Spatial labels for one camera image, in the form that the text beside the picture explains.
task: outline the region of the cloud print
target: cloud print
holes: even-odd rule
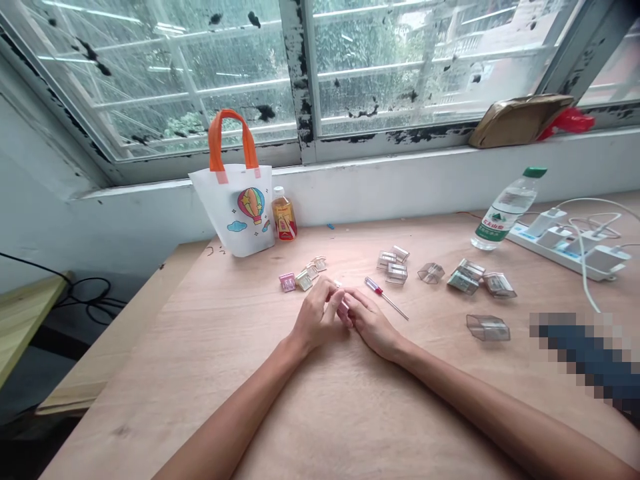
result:
[[[247,228],[247,224],[239,222],[238,220],[236,220],[230,225],[227,225],[227,230],[234,231],[236,233],[244,230],[245,228]]]

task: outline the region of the white tote bag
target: white tote bag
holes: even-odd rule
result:
[[[222,119],[242,123],[245,165],[224,165]],[[209,128],[209,168],[189,174],[220,241],[236,257],[246,257],[275,243],[271,221],[271,166],[258,165],[253,136],[234,110],[223,109]]]

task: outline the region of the black cable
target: black cable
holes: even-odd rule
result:
[[[58,303],[56,303],[53,308],[57,309],[57,308],[63,308],[63,307],[70,307],[72,305],[84,305],[85,306],[85,312],[87,314],[87,316],[89,317],[89,319],[92,322],[97,323],[98,325],[104,325],[106,327],[109,326],[109,323],[105,323],[105,322],[101,322],[100,320],[98,320],[97,318],[95,318],[93,316],[93,314],[91,313],[91,309],[94,308],[96,310],[100,310],[101,312],[103,312],[104,314],[106,314],[111,321],[115,320],[117,314],[108,310],[106,307],[110,307],[110,308],[114,308],[114,309],[118,309],[118,310],[122,310],[127,302],[123,301],[123,300],[118,300],[116,298],[112,298],[112,297],[108,297],[109,292],[111,291],[111,282],[109,280],[107,280],[106,278],[103,277],[88,277],[82,280],[78,280],[77,282],[72,282],[70,280],[70,278],[68,278],[66,275],[63,275],[60,272],[57,272],[55,270],[51,270],[49,268],[46,268],[38,263],[34,263],[34,262],[30,262],[28,260],[22,260],[20,258],[17,257],[12,257],[11,255],[7,255],[6,253],[2,253],[0,252],[0,257],[5,257],[8,258],[10,260],[15,260],[21,263],[26,263],[27,265],[31,265],[32,267],[36,267],[45,271],[48,271],[50,273],[53,273],[54,275],[57,275],[58,277],[62,277],[65,282],[67,282],[67,292],[64,296],[64,298],[62,298],[62,300],[60,300]],[[86,281],[102,281],[105,283],[105,288],[104,290],[102,290],[102,292],[97,295],[94,298],[90,298],[88,300],[82,300],[79,299],[78,297],[76,297],[74,295],[74,289],[80,285],[81,283],[84,283]]]

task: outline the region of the orange handle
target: orange handle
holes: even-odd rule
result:
[[[258,168],[258,158],[255,154],[255,143],[247,123],[238,113],[231,109],[222,109],[211,121],[209,127],[209,170],[222,172],[225,166],[222,163],[222,119],[232,118],[242,123],[242,146],[245,150],[245,165],[248,169]]]

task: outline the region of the hand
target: hand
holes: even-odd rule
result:
[[[335,323],[335,312],[345,296],[345,291],[322,275],[302,302],[291,337],[306,353],[324,343]]]
[[[355,327],[371,350],[382,358],[393,361],[394,355],[406,339],[391,326],[373,300],[355,288],[345,288],[345,291],[349,313],[346,317],[339,313],[340,320],[349,327]]]

